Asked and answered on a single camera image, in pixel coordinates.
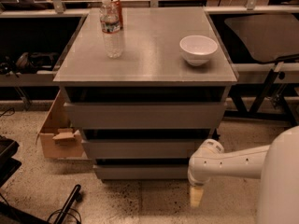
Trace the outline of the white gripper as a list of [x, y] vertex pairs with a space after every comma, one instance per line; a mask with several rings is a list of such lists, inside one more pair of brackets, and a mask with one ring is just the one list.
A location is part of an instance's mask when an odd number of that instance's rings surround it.
[[200, 185], [207, 183], [217, 166], [216, 156], [224, 153], [224, 147], [214, 139], [205, 140], [189, 159], [188, 180], [190, 186], [190, 205], [198, 207], [203, 198], [204, 189]]

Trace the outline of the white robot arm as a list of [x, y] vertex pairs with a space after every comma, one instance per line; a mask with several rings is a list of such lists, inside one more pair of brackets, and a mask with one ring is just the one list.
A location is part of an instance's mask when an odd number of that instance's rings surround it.
[[212, 176], [256, 178], [261, 181], [257, 224], [299, 224], [299, 127], [278, 135], [267, 146], [226, 152], [214, 139], [192, 154], [188, 180], [194, 187]]

